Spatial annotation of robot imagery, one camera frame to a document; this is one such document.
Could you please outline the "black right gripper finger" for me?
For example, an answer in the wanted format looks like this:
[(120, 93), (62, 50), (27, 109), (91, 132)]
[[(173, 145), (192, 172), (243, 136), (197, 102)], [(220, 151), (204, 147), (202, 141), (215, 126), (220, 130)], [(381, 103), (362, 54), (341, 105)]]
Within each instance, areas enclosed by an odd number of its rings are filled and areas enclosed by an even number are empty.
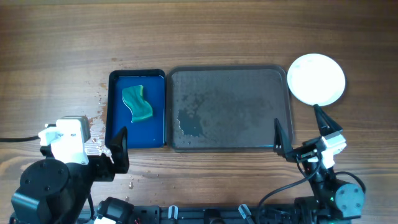
[(274, 119), (274, 146), (273, 151), (279, 156), (286, 156), (293, 151), (292, 145), (288, 136), (282, 129), (280, 122), (277, 118)]
[(313, 108), (321, 136), (327, 136), (337, 131), (343, 131), (343, 128), (335, 120), (329, 117), (318, 104), (315, 104)]

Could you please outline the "white plate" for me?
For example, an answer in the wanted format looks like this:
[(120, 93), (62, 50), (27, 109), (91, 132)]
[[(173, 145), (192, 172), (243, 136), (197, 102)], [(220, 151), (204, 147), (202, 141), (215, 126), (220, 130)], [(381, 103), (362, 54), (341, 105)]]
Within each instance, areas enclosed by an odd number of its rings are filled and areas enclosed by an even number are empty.
[(346, 77), (332, 58), (322, 54), (306, 54), (289, 67), (287, 84), (294, 97), (302, 103), (327, 106), (343, 95)]

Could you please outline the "green and yellow sponge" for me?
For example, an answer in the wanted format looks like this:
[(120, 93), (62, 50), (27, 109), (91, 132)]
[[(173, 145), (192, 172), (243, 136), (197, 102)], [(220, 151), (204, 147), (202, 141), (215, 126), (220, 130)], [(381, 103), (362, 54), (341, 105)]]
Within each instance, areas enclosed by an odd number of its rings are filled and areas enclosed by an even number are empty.
[(136, 85), (122, 89), (123, 103), (131, 112), (131, 122), (136, 123), (153, 116), (152, 106), (144, 98), (144, 86)]

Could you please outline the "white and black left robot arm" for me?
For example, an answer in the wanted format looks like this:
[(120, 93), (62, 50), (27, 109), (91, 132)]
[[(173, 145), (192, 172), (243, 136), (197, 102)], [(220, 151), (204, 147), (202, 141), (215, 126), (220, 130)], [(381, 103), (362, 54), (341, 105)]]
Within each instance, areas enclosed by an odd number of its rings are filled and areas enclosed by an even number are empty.
[(127, 127), (110, 141), (111, 157), (89, 156), (88, 164), (64, 163), (53, 155), (30, 165), (12, 196), (9, 223), (87, 223), (94, 219), (91, 187), (112, 182), (129, 169)]

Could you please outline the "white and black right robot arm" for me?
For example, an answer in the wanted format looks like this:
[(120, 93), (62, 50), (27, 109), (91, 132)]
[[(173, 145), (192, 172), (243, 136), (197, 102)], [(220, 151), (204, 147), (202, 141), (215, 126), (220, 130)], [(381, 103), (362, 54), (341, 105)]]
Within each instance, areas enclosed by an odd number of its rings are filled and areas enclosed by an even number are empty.
[(350, 172), (334, 171), (334, 157), (346, 147), (343, 128), (321, 106), (313, 105), (313, 109), (320, 135), (295, 149), (279, 120), (274, 119), (273, 151), (287, 162), (295, 163), (303, 179), (269, 193), (257, 207), (263, 207), (265, 200), (276, 193), (308, 182), (313, 195), (294, 200), (295, 211), (291, 214), (294, 223), (350, 223), (361, 217), (366, 186)]

